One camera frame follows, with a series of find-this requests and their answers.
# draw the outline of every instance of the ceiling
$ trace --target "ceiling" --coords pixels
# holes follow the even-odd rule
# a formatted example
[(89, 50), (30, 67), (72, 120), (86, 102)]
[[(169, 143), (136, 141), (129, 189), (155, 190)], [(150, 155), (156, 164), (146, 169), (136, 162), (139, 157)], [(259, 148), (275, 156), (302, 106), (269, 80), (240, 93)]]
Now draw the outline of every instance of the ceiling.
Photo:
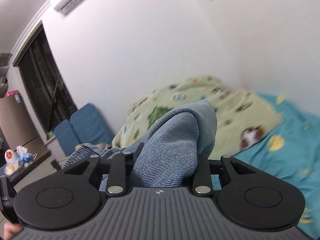
[(21, 33), (47, 0), (0, 0), (0, 53), (10, 53)]

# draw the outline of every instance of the circular pad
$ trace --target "circular pad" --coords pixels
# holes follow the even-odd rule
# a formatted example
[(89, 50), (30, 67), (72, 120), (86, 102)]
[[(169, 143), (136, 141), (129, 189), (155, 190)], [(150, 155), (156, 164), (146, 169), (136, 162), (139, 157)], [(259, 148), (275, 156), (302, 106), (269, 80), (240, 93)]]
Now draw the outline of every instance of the circular pad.
[(14, 198), (21, 223), (40, 230), (82, 224), (96, 214), (100, 205), (100, 194), (86, 176), (62, 172), (24, 187)]
[(256, 207), (269, 208), (278, 205), (282, 200), (282, 195), (273, 188), (254, 187), (245, 193), (245, 199)]
[(41, 191), (36, 199), (39, 205), (45, 208), (61, 208), (72, 201), (73, 193), (62, 187), (47, 188)]

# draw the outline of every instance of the floor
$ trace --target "floor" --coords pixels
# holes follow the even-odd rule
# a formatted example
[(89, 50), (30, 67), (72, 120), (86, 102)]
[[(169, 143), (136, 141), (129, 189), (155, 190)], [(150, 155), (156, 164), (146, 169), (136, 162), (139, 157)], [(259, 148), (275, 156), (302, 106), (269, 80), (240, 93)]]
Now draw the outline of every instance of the floor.
[[(35, 182), (45, 176), (54, 173), (56, 170), (51, 166), (51, 162), (54, 160), (53, 156), (50, 156), (32, 172), (30, 172), (25, 178), (23, 178), (14, 188), (17, 192), (28, 184)], [(0, 212), (0, 237), (3, 238), (3, 226), (7, 222), (2, 213)]]

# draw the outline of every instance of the logo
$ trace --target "logo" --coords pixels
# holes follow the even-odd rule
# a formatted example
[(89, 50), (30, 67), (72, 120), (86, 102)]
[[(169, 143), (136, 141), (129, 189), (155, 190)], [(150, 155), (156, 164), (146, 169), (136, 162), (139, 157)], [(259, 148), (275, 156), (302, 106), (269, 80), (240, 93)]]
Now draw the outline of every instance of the logo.
[(162, 189), (158, 189), (158, 190), (156, 191), (156, 193), (157, 193), (158, 195), (161, 195), (161, 194), (164, 193), (164, 191), (163, 191)]

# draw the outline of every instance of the blue bedsheet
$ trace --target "blue bedsheet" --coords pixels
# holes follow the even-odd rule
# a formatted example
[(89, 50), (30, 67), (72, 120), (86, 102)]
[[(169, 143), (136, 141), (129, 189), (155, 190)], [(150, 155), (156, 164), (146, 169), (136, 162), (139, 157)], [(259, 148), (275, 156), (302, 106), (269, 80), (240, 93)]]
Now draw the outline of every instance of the blue bedsheet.
[[(298, 227), (314, 239), (320, 236), (320, 118), (301, 113), (277, 97), (260, 95), (282, 116), (282, 124), (264, 140), (234, 157), (295, 185), (306, 199)], [(220, 188), (212, 176), (214, 188)]]

